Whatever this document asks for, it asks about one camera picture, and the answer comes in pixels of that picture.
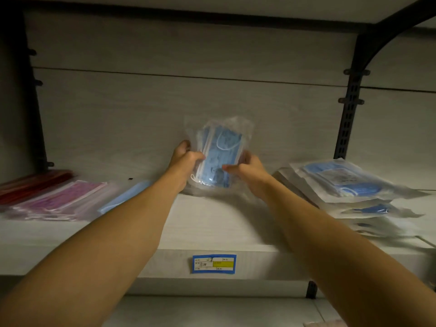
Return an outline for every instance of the upper shelf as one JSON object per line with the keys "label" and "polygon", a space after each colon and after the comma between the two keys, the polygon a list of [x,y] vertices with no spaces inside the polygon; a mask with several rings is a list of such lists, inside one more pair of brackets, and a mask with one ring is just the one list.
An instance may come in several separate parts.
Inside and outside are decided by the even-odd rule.
{"label": "upper shelf", "polygon": [[[52,0],[273,17],[378,22],[417,0]],[[421,26],[436,27],[436,20]]]}

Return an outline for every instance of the right hand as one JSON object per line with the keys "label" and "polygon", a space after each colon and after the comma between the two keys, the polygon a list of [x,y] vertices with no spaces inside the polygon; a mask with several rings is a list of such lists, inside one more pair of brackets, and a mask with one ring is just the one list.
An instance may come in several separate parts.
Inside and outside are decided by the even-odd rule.
{"label": "right hand", "polygon": [[265,187],[274,180],[262,165],[259,157],[245,150],[238,165],[223,165],[222,169],[239,176],[258,198],[264,200]]}

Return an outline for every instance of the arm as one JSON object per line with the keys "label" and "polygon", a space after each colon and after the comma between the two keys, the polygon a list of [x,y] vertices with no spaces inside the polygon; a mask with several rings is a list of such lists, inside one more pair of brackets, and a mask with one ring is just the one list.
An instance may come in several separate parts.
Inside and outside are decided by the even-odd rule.
{"label": "arm", "polygon": [[436,294],[395,259],[275,180],[249,153],[223,166],[267,203],[292,251],[349,327],[436,326]]}
{"label": "arm", "polygon": [[204,158],[188,149],[183,141],[158,181],[32,269],[0,304],[0,325],[101,325],[155,253],[174,199]]}

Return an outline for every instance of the curved black bracket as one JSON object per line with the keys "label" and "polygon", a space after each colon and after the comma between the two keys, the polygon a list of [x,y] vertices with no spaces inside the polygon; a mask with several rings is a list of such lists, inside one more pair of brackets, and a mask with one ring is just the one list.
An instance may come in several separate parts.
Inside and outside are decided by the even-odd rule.
{"label": "curved black bracket", "polygon": [[359,99],[362,76],[369,75],[366,67],[375,55],[393,38],[415,25],[436,16],[436,0],[418,0],[388,18],[369,27],[368,31],[357,36],[351,69],[344,71],[349,75],[341,124],[336,141],[334,158],[345,158],[353,126],[356,107],[363,104]]}

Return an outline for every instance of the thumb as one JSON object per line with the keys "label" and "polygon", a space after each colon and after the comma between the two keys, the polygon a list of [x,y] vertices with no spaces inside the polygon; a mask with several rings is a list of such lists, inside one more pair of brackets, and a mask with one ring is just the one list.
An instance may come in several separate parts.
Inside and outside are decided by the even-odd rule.
{"label": "thumb", "polygon": [[227,173],[239,175],[239,165],[225,164],[222,166],[222,169],[225,170]]}

